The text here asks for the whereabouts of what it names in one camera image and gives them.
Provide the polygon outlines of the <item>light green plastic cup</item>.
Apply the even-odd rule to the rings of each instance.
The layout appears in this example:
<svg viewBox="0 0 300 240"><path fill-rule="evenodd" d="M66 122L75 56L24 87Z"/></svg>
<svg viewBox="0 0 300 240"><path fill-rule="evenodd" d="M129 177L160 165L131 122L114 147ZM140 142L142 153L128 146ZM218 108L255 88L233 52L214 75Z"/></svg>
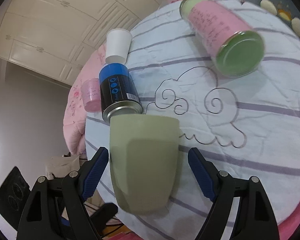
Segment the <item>light green plastic cup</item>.
<svg viewBox="0 0 300 240"><path fill-rule="evenodd" d="M123 114L110 121L110 174L119 207L133 215L166 206L179 154L179 120Z"/></svg>

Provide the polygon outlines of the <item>small pink plastic cup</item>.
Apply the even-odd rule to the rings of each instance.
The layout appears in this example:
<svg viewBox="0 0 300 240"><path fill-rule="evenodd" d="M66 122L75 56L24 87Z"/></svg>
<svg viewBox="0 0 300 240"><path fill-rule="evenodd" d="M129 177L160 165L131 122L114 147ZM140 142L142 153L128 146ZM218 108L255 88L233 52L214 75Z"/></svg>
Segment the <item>small pink plastic cup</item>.
<svg viewBox="0 0 300 240"><path fill-rule="evenodd" d="M98 78L85 81L81 86L81 94L85 111L89 113L101 111L100 83Z"/></svg>

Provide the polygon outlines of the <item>white paper cup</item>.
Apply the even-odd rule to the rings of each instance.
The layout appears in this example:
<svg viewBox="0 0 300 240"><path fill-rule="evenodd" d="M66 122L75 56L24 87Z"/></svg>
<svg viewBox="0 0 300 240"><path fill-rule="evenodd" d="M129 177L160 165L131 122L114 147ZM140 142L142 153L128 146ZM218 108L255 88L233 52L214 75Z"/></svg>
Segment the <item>white paper cup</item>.
<svg viewBox="0 0 300 240"><path fill-rule="evenodd" d="M130 31L121 28L110 30L106 35L105 63L125 64L131 42L132 34Z"/></svg>

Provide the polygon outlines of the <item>pink floral quilt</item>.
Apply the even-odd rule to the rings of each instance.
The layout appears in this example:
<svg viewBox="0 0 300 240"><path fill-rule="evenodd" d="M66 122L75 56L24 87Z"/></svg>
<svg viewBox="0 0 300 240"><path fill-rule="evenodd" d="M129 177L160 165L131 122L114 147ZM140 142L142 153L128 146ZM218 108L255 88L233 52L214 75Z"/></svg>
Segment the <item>pink floral quilt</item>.
<svg viewBox="0 0 300 240"><path fill-rule="evenodd" d="M84 109L81 86L87 80L98 78L105 64L106 45L101 45L83 66L68 94L63 120L63 133L66 145L72 155L86 152L85 126L87 112Z"/></svg>

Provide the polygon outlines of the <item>white purple-striped table cloth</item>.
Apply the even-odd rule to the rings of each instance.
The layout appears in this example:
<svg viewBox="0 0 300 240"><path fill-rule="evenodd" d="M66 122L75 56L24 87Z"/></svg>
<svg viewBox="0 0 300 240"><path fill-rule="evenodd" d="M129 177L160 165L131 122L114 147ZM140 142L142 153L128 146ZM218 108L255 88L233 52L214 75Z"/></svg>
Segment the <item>white purple-striped table cloth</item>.
<svg viewBox="0 0 300 240"><path fill-rule="evenodd" d="M207 218L188 165L196 147L236 178L260 178L278 224L300 203L300 39L278 17L240 0L209 0L247 22L265 43L258 68L227 78L175 2L132 30L126 65L144 112L180 122L179 163L167 205L150 215L117 217L143 239L194 239Z"/></svg>

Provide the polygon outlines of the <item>blue and black can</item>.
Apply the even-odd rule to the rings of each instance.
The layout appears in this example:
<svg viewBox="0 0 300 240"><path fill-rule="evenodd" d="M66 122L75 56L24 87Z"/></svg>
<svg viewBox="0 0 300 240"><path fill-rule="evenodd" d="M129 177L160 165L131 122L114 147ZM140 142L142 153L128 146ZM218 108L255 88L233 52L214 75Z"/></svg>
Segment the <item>blue and black can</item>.
<svg viewBox="0 0 300 240"><path fill-rule="evenodd" d="M121 63L105 65L99 74L102 117L107 123L113 116L141 114L143 107L128 68Z"/></svg>

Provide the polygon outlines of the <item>pink green cylindrical canister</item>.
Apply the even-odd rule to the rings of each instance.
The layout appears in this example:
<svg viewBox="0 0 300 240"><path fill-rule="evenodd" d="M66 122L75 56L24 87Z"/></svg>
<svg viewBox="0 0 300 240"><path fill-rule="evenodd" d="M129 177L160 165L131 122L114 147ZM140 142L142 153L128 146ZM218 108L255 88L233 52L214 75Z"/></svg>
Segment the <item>pink green cylindrical canister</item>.
<svg viewBox="0 0 300 240"><path fill-rule="evenodd" d="M183 0L179 12L200 37L222 75L247 75L256 70L264 58L263 38L243 19L217 2Z"/></svg>

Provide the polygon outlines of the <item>cream white wardrobe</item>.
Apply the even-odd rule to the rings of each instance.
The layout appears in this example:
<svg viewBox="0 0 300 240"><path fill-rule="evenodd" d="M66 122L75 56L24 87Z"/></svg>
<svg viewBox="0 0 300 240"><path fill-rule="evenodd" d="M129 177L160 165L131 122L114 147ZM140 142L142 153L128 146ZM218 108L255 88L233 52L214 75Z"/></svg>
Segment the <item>cream white wardrobe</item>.
<svg viewBox="0 0 300 240"><path fill-rule="evenodd" d="M161 0L11 0L0 59L68 85L114 28L131 30Z"/></svg>

